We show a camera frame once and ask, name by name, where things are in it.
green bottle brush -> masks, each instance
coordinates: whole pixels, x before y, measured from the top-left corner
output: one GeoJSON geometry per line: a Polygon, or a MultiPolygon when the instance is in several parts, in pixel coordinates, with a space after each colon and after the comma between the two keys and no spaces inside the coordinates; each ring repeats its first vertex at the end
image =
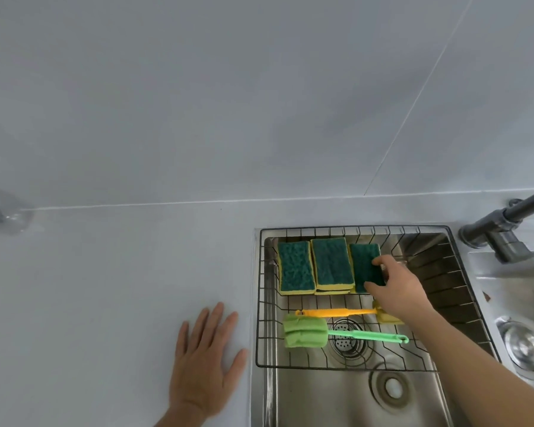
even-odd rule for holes
{"type": "Polygon", "coordinates": [[[285,347],[322,348],[328,342],[328,336],[350,337],[352,339],[377,340],[388,343],[408,343],[409,338],[403,334],[386,334],[373,331],[329,330],[324,318],[313,316],[288,315],[283,320],[285,347]]]}

white countertop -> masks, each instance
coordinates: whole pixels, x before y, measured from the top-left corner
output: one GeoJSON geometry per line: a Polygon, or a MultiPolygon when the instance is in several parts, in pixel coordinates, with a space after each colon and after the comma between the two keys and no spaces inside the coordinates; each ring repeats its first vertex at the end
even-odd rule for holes
{"type": "MultiPolygon", "coordinates": [[[[152,425],[182,320],[240,313],[252,347],[255,229],[472,222],[532,192],[235,201],[37,211],[0,236],[0,426],[152,425]]],[[[207,425],[249,425],[250,369],[207,425]]]]}

orange brush handle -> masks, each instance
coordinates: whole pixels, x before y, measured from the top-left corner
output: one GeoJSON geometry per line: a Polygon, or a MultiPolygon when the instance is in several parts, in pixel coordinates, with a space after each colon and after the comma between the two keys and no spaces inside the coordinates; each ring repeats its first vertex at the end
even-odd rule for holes
{"type": "Polygon", "coordinates": [[[350,315],[372,315],[376,314],[375,308],[319,308],[317,310],[297,310],[295,315],[313,316],[316,318],[343,318],[350,315]]]}

sink basin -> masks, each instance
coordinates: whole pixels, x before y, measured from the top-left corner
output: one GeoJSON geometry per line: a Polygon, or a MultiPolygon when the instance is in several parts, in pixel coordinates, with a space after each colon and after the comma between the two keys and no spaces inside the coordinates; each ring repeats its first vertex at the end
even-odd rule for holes
{"type": "Polygon", "coordinates": [[[534,259],[502,265],[489,251],[468,256],[505,343],[501,357],[534,387],[534,259]]]}
{"type": "Polygon", "coordinates": [[[409,344],[338,337],[325,348],[284,345],[282,319],[302,308],[370,308],[369,294],[278,293],[279,240],[346,237],[377,243],[422,282],[434,307],[499,359],[447,227],[384,226],[263,229],[257,246],[257,327],[252,370],[252,426],[466,426],[445,394],[427,349],[405,325],[383,325],[373,315],[332,318],[333,329],[406,334],[409,344]]]}

gray faucet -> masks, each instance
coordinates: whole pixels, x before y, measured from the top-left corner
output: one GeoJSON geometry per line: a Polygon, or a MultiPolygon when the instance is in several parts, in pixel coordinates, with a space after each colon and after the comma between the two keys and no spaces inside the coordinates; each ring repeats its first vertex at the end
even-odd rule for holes
{"type": "Polygon", "coordinates": [[[525,217],[534,214],[534,194],[525,200],[512,199],[508,207],[496,209],[475,223],[459,229],[459,238],[468,246],[478,249],[491,246],[497,259],[503,264],[525,261],[534,257],[526,244],[521,242],[513,230],[525,217]]]}

